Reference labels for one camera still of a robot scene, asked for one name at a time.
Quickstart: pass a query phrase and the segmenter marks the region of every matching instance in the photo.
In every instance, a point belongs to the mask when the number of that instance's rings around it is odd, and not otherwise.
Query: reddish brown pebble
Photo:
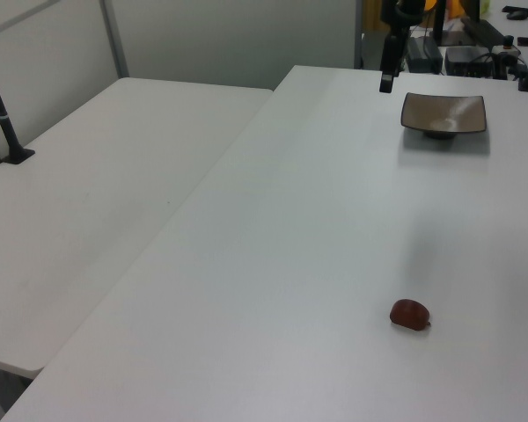
[[[392,322],[415,331],[422,331],[430,326],[429,310],[418,302],[410,299],[396,301],[389,314]]]

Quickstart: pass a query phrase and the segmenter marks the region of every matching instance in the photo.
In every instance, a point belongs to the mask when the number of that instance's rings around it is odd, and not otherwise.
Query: white table
[[[0,165],[1,369],[48,364],[270,95],[122,79]]]
[[[294,68],[4,422],[528,421],[528,93],[379,79]],[[404,130],[407,91],[488,133]]]

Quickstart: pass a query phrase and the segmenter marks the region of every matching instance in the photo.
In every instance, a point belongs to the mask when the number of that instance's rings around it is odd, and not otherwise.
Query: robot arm
[[[390,26],[381,56],[380,92],[391,93],[393,78],[399,75],[409,29],[422,22],[425,0],[382,0],[381,20]]]

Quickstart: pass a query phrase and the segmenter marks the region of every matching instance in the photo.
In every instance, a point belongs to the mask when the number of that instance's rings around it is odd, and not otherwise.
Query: black box
[[[486,48],[462,46],[446,49],[445,66],[450,76],[490,77],[494,64]]]
[[[407,41],[408,71],[411,73],[440,73],[442,55],[431,37],[409,38]]]

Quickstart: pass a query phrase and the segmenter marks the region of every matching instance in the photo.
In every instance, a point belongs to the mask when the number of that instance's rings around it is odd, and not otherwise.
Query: electronic device
[[[475,41],[465,31],[443,31],[446,0],[436,0],[434,30],[430,35],[438,46],[474,46]]]
[[[528,47],[528,37],[518,37],[517,44],[520,47]]]
[[[512,13],[513,11],[525,11],[526,13],[528,13],[528,8],[517,6],[504,6],[502,8],[502,11],[504,11],[505,13]]]
[[[461,19],[464,30],[489,51],[494,46],[501,46],[504,35],[486,20],[480,19],[480,0],[459,0],[459,2],[467,15],[466,18]]]
[[[526,20],[528,19],[527,11],[512,11],[507,15],[508,20]]]
[[[484,47],[449,47],[444,60],[449,76],[491,77],[493,60]]]
[[[411,73],[438,74],[442,70],[444,58],[431,37],[419,37],[408,39],[405,60]]]

